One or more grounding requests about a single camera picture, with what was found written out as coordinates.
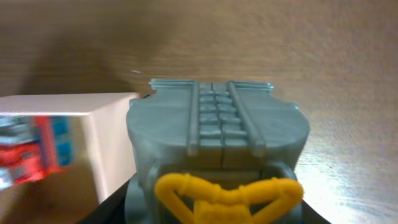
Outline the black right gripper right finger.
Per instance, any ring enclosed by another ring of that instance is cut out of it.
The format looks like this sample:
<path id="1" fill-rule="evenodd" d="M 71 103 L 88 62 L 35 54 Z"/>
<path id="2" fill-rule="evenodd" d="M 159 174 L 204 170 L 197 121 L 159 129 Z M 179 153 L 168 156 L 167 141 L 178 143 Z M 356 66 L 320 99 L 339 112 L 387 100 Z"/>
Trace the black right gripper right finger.
<path id="1" fill-rule="evenodd" d="M 301 224 L 330 224 L 330 222 L 317 213 L 306 201 L 303 201 Z"/>

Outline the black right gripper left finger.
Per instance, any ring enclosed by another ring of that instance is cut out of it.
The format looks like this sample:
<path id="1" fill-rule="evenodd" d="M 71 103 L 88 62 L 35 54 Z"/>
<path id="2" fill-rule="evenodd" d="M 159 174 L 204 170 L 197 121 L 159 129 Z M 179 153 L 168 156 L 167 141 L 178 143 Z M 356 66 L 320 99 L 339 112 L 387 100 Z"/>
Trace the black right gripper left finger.
<path id="1" fill-rule="evenodd" d="M 76 224 L 125 224 L 124 204 L 129 181 Z"/>

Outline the red fire truck grey top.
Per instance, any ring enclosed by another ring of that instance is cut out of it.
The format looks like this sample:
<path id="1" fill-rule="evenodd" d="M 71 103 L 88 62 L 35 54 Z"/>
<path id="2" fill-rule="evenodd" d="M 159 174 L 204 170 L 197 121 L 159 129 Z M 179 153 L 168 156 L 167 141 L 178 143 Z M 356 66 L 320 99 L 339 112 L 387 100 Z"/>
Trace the red fire truck grey top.
<path id="1" fill-rule="evenodd" d="M 1 116 L 1 190 L 42 180 L 72 161 L 66 116 Z"/>

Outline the fire truck with yellow ladder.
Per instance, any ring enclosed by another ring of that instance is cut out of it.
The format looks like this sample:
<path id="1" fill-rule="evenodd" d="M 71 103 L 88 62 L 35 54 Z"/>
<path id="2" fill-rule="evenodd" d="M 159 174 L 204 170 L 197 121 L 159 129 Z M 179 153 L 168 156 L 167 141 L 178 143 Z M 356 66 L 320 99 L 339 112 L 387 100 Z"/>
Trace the fire truck with yellow ladder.
<path id="1" fill-rule="evenodd" d="M 126 223 L 177 223 L 156 198 L 156 181 L 188 173 L 224 189 L 273 177 L 295 179 L 308 120 L 272 97 L 266 82 L 153 79 L 154 94 L 132 99 L 127 131 L 136 173 L 125 198 Z"/>

